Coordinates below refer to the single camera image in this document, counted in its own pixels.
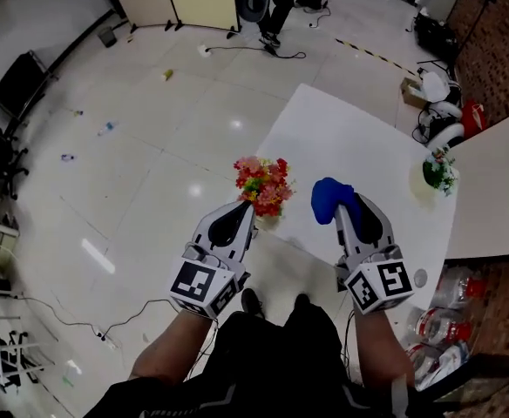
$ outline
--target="white tabletop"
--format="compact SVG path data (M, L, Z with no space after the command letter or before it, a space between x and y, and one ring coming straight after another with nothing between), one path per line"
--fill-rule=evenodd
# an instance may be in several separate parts
M354 105L300 85L256 153L286 159L295 179L296 193L272 233L335 264L343 252L336 226L316 223L311 191L325 177L353 185L389 218L411 280L419 268L428 273L426 285L409 299L427 308L445 261L457 197L456 190L445 197L425 184L421 165L429 153Z

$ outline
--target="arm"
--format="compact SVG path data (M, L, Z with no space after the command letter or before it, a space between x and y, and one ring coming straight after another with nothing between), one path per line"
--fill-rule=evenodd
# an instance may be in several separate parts
M134 362L130 380L158 378L168 385L183 382L206 339L212 321L181 311L158 339Z
M397 341L384 311L356 315L357 351L363 383L376 390L391 389L392 382L405 375L413 387L413 365Z

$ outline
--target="black cable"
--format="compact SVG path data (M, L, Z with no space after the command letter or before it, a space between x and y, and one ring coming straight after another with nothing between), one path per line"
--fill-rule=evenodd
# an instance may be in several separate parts
M328 2L329 0L324 0L324 3L322 4L322 8L324 10L328 10L328 14L321 14L317 19L316 19L316 24L309 24L309 28L318 28L318 24L320 23L321 21L321 18L323 17L330 17L332 15L332 10L330 9L330 7L328 6ZM305 14L310 14L310 12L307 11L307 8L304 8L303 9L303 12Z
M348 323L345 326L345 335L343 336L343 366L346 368L348 373L348 379L351 381L350 373L350 352L348 351L348 332L350 331L351 320L355 316L355 311L351 310L348 316Z
M321 15L320 15L320 16L316 19L316 24L309 24L309 28L318 28L318 24L320 23L321 18L323 18L323 17L330 17L330 16L332 15L332 11L330 10L330 8L329 8L329 7L326 7L326 8L324 8L324 9L325 9L325 10L328 10L328 14L321 14Z
M171 306L171 308L173 308L173 310L174 310L174 312L175 312L175 313L177 313L177 314L179 313L179 310L173 306L173 303L171 303L171 301L170 301L170 300L168 300L168 299L151 299L151 300L149 300L147 303L145 303L145 304L144 304L144 306L142 307L142 309L141 309L138 313L136 313L134 316L131 316L130 318L128 318L128 319L127 319L127 320L125 320L124 322L120 322L120 323L118 323L118 324L110 325L110 326L107 328L107 330L105 331L104 335L103 335L103 336L101 336L101 340L105 340L105 337L107 336L107 334L109 333L109 331L110 331L112 328L120 327L120 326L122 326L122 325L126 325L126 324L128 324L131 320L133 320L134 318L139 317L142 313L144 313L144 310L146 309L146 307L148 306L148 304L150 304L150 303L157 303L157 302L167 302L167 303Z
M212 338L210 338L210 342L208 342L208 345L206 345L204 350L202 350L200 352L198 358L196 358L196 361L194 362L193 366L191 367L191 369L188 372L187 380L191 379L191 376L193 375L193 371L196 368L196 365L199 363L200 358L202 358L202 356L210 356L210 354L207 354L206 351L212 346L212 344L214 343L214 339L216 338L216 334L220 330L220 322L218 322L217 319L215 319L214 322L216 323L216 329L214 330L214 334L212 334Z
M65 322L64 320L62 320L58 315L57 315L57 312L55 311L55 308L53 308L50 304L44 302L43 300L40 300L40 299L36 299L34 297L18 297L17 295L14 295L14 296L10 296L10 295L4 295L2 297L6 297L6 298L9 298L9 299L13 299L13 300L32 300L34 302L37 302L37 303L40 303L46 307L48 307L51 312L53 313L53 315L55 316L55 319L57 319L59 322L61 322L63 325L67 326L67 327L76 327L76 326L84 326L84 327L90 327L92 329L92 332L94 333L95 336L101 338L101 340L105 340L107 334L115 327L121 327L122 325L126 325L128 324L131 320L139 317L142 313L144 313L144 310L146 309L146 307L151 304L151 303L156 303L156 302L167 302L171 308L173 308L174 312L175 313L179 313L179 310L177 308L175 308L173 306L173 304L171 303L170 300L168 299L151 299L149 301L147 301L144 306L142 307L142 309L136 313L135 315L131 316L130 318L128 318L127 320L125 320L124 322L120 322L120 323L116 323L116 324L113 324L113 325L110 325L107 330L105 331L105 333L98 333L96 332L96 330L94 329L94 326L93 324L91 324L90 322Z
M423 109L422 111L419 112L419 114L417 115L417 127L413 129L413 131L411 132L411 137L417 141L419 144L427 144L430 140L429 138L429 135L425 135L424 131L425 129L429 128L430 129L430 126L427 127L426 125L423 125L421 124L421 115L423 114L424 111L427 111L427 112L431 112L431 111L434 111L435 113L437 113L437 116L439 118L442 118L442 116L440 115L440 113L432 108L427 108L427 109ZM424 141L421 141L419 139L417 139L415 137L415 132L419 130L419 133L421 134L421 137L424 139Z
M304 59L307 56L307 53L304 51L299 51L293 56L280 56L274 48L270 45L264 45L263 48L254 48L252 46L211 46L210 48L206 48L206 51L210 50L254 50L254 51L266 51L270 55L274 57L278 57L280 59Z

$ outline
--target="black and white marker cube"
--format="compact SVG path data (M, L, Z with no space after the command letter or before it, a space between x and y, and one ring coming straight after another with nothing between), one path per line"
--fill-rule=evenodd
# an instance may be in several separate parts
M362 263L345 286L362 314L393 308L413 295L402 259Z
M179 258L169 282L176 306L216 319L239 292L235 273L196 260Z

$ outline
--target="yellow black caution tape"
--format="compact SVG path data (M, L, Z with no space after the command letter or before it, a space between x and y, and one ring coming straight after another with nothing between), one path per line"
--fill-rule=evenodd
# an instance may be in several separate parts
M382 59L384 62L387 62L388 64L393 64L394 66L398 67L400 70L404 70L404 71L407 71L409 72L412 76L415 76L417 77L417 73L413 72L413 71L410 71L408 70L407 68L404 68L402 65L399 65L397 64L396 62L392 62L391 60L388 60L386 57L382 57L380 56L379 54L375 54L374 52L371 52L369 50L365 50L364 48L359 48L357 45L354 45L354 44L350 44L350 42L346 42L345 40L340 40L339 38L336 39L337 42L339 42L340 44L344 44L346 46L350 46L351 48L353 48L354 50L358 50L358 51L362 51L362 52L366 52L367 54L369 54L370 56L372 57L378 57L379 59Z

